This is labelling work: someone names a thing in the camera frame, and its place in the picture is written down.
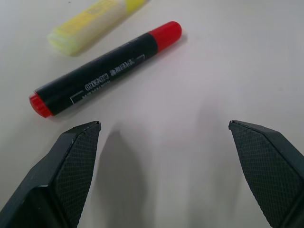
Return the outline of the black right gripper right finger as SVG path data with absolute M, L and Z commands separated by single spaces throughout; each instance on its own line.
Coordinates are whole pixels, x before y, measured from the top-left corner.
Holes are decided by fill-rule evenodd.
M 243 174 L 269 225 L 304 226 L 304 156 L 278 131 L 232 120 Z

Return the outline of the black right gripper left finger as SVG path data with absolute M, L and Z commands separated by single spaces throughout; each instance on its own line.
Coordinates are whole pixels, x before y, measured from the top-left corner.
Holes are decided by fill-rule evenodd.
M 76 228 L 94 172 L 99 121 L 62 133 L 0 212 L 2 228 Z

